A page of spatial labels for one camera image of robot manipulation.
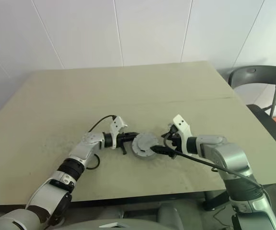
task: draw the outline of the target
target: table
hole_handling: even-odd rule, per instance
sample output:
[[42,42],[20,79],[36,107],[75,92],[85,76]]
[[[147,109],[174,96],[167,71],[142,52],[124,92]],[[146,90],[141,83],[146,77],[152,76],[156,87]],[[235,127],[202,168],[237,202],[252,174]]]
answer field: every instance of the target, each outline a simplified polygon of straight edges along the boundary
[[[223,135],[247,154],[256,179],[276,183],[276,142],[207,62],[46,70],[34,73],[0,111],[0,205],[25,204],[58,168],[83,133],[108,114],[126,132],[160,137],[181,114],[194,135]],[[97,131],[109,131],[110,120]],[[136,158],[126,145],[99,152],[73,201],[223,189],[209,167],[177,157]]]

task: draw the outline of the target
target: round metal disc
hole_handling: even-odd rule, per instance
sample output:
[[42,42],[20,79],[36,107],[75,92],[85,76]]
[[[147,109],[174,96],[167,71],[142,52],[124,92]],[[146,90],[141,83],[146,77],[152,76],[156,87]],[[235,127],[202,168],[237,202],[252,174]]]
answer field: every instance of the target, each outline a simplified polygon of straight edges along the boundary
[[140,133],[133,140],[132,149],[137,157],[150,160],[156,156],[156,153],[150,149],[154,145],[158,145],[157,137],[154,134]]

